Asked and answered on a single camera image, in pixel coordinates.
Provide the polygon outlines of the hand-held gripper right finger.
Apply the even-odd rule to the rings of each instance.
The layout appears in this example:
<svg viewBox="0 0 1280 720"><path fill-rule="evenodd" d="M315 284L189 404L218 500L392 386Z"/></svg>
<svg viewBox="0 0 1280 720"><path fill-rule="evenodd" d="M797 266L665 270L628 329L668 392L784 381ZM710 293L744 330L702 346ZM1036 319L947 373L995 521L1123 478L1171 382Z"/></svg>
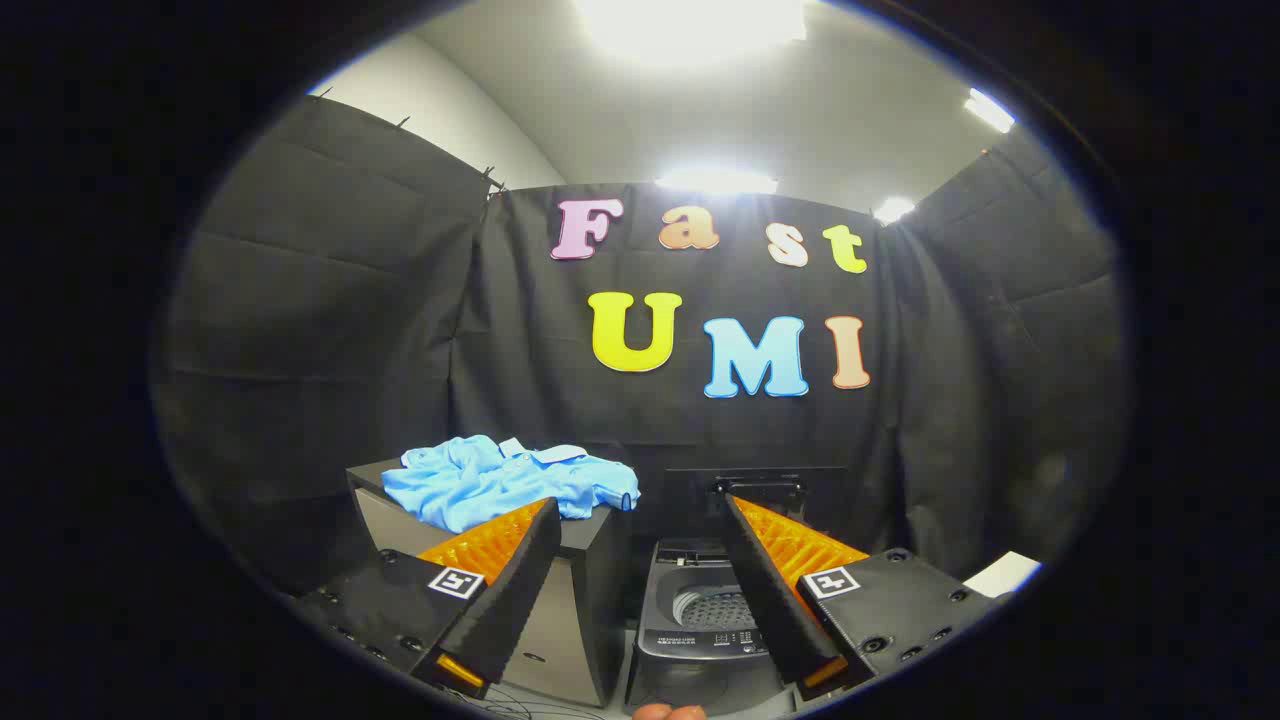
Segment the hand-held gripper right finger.
<svg viewBox="0 0 1280 720"><path fill-rule="evenodd" d="M908 550L865 553L740 496L719 503L740 591L804 700L911 667L1002 605Z"/></svg>

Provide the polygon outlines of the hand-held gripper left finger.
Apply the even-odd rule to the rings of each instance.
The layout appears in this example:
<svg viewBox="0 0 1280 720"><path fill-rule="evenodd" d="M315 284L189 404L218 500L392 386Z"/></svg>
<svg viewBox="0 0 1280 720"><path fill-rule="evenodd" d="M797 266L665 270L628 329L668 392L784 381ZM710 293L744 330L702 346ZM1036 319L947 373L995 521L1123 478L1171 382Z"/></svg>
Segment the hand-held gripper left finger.
<svg viewBox="0 0 1280 720"><path fill-rule="evenodd" d="M417 555L383 550L294 607L402 675L480 700L502 679L559 546L558 502L539 498Z"/></svg>

